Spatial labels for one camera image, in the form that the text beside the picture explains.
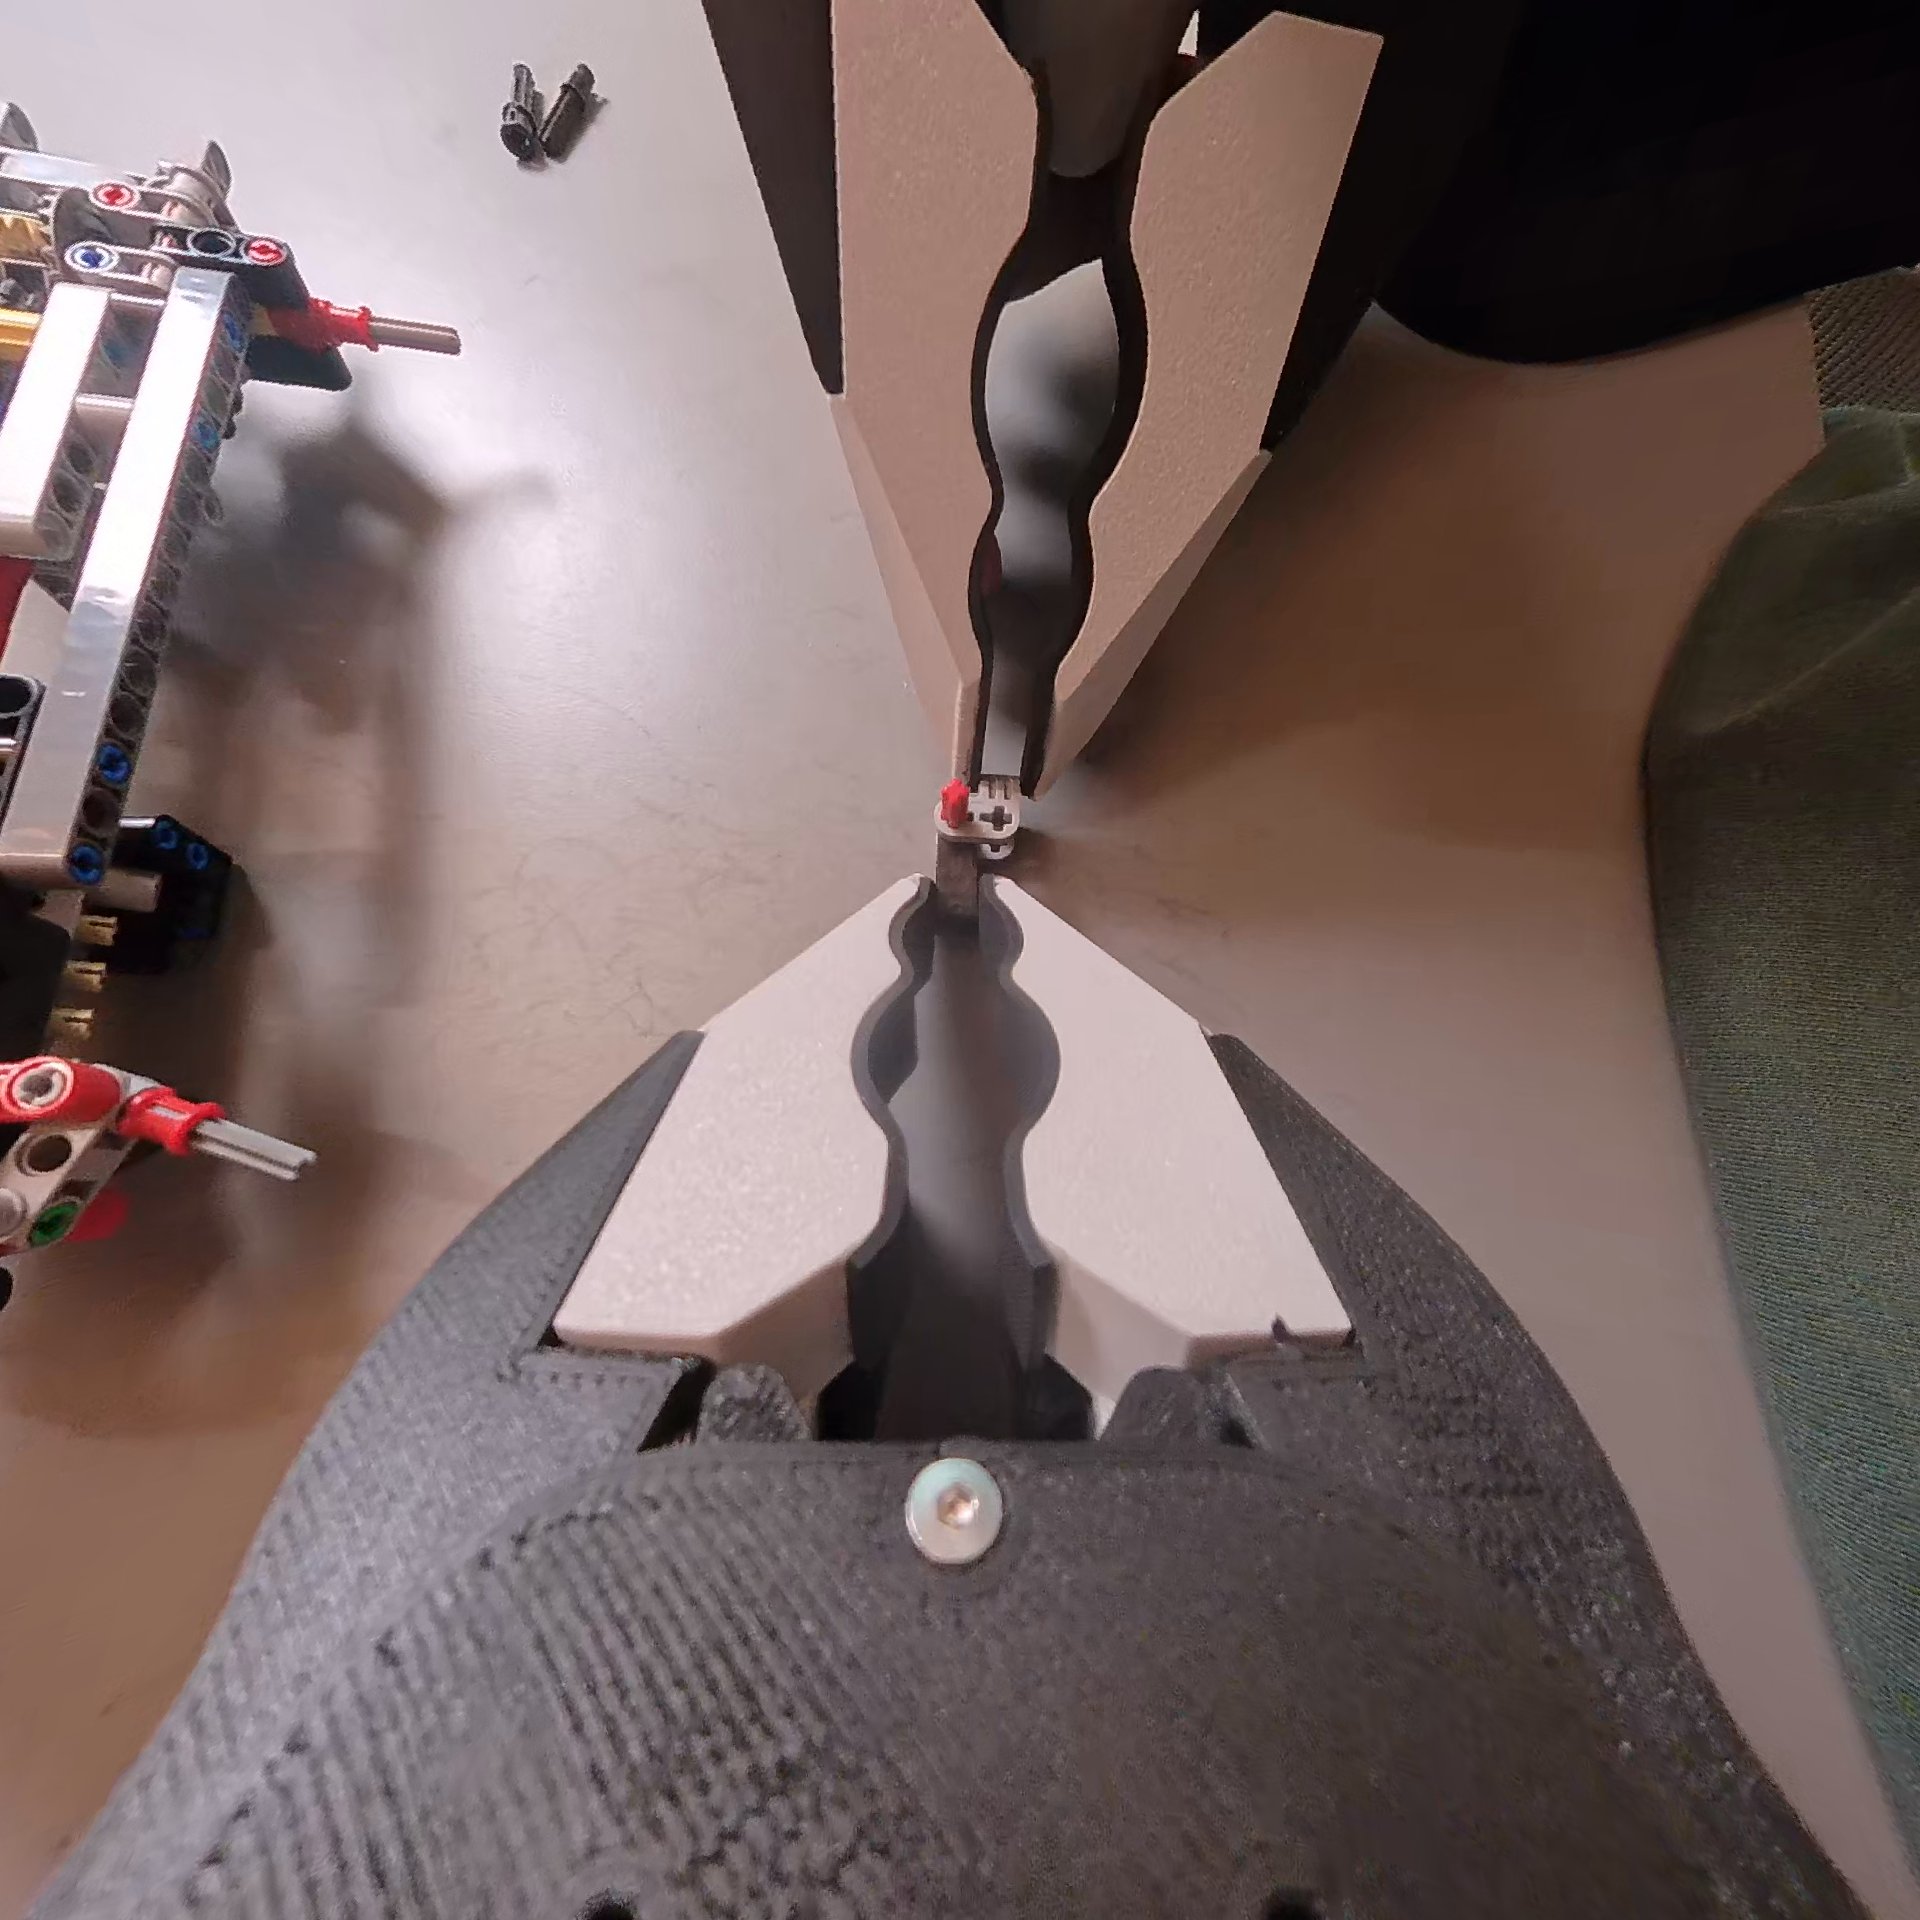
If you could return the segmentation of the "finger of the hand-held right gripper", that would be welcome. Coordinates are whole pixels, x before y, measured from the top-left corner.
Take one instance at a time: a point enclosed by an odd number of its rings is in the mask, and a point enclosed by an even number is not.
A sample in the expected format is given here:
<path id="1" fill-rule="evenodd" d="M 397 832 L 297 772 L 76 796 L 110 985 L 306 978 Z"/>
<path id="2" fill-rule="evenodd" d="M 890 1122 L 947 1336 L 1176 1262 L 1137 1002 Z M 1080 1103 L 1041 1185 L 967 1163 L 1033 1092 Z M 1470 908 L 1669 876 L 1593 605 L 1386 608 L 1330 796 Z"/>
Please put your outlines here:
<path id="1" fill-rule="evenodd" d="M 1266 416 L 1380 55 L 1383 33 L 1277 12 L 1143 130 L 1124 252 L 1140 403 L 1091 499 L 1091 590 L 1023 773 L 1033 796 L 1086 752 L 1270 462 Z"/>
<path id="2" fill-rule="evenodd" d="M 980 329 L 1034 202 L 1041 100 L 979 2 L 833 2 L 843 389 L 833 403 L 947 778 L 971 769 L 996 479 Z"/>

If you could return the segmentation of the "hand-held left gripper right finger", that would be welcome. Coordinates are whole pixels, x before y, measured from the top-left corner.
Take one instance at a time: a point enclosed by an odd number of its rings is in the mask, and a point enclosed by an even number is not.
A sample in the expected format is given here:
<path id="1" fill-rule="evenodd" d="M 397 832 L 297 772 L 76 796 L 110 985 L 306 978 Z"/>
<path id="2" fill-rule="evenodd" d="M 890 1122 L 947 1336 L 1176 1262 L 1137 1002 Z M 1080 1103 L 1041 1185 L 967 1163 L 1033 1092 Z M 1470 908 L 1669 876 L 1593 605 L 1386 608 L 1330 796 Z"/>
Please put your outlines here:
<path id="1" fill-rule="evenodd" d="M 1201 1020 L 1017 883 L 991 903 L 1007 989 L 1041 1020 L 1017 1172 L 1054 1279 L 1046 1355 L 1111 1412 L 1146 1370 L 1276 1336 L 1343 1348 L 1353 1313 Z"/>

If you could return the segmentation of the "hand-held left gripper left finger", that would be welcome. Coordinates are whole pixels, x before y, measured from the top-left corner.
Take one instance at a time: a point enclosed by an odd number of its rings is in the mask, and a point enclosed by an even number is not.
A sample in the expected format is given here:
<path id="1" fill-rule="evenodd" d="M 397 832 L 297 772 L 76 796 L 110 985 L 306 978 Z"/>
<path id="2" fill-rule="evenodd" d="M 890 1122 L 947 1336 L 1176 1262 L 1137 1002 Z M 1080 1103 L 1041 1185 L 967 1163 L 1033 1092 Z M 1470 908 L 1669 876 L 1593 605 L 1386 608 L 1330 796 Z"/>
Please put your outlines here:
<path id="1" fill-rule="evenodd" d="M 577 1355 L 763 1366 L 797 1402 L 854 1356 L 850 1265 L 890 1202 L 857 1042 L 901 992 L 904 876 L 719 1012 L 566 1288 Z"/>

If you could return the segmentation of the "grey red lego connector assembly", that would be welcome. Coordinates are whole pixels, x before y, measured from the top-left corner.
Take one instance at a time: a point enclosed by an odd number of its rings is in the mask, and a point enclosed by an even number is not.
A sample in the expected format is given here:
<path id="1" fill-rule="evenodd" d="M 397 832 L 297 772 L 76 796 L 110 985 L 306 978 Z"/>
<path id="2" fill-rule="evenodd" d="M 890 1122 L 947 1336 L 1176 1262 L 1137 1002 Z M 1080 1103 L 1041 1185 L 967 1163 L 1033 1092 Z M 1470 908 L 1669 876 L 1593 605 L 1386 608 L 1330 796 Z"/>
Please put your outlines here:
<path id="1" fill-rule="evenodd" d="M 1017 842 L 1023 800 L 1017 773 L 953 778 L 934 800 L 934 832 L 947 846 L 1001 862 Z"/>

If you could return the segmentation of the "lego car chassis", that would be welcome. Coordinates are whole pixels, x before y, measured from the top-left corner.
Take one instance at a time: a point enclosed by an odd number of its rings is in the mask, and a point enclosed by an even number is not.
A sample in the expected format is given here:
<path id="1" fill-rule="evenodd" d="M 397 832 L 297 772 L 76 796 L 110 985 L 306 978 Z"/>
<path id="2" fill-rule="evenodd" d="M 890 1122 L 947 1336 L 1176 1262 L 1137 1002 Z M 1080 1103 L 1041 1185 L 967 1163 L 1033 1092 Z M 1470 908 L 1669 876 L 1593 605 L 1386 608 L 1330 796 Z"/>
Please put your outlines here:
<path id="1" fill-rule="evenodd" d="M 113 170 L 3 102 L 3 1303 L 24 1259 L 116 1232 L 133 1163 L 314 1163 L 83 1049 L 113 978 L 226 923 L 231 858 L 133 782 L 247 389 L 347 392 L 347 349 L 464 339 L 313 293 L 230 205 L 217 142 Z"/>

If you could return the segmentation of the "black office chair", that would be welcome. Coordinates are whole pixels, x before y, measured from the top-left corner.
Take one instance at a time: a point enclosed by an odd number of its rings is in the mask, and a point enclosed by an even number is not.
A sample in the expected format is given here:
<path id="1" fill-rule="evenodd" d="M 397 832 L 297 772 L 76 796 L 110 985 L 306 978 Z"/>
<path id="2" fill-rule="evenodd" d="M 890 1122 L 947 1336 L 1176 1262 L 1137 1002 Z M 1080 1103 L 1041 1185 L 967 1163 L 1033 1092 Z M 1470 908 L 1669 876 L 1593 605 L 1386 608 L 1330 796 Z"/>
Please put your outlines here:
<path id="1" fill-rule="evenodd" d="M 1379 302 L 1564 366 L 1914 262 L 1914 2 L 1530 2 Z"/>

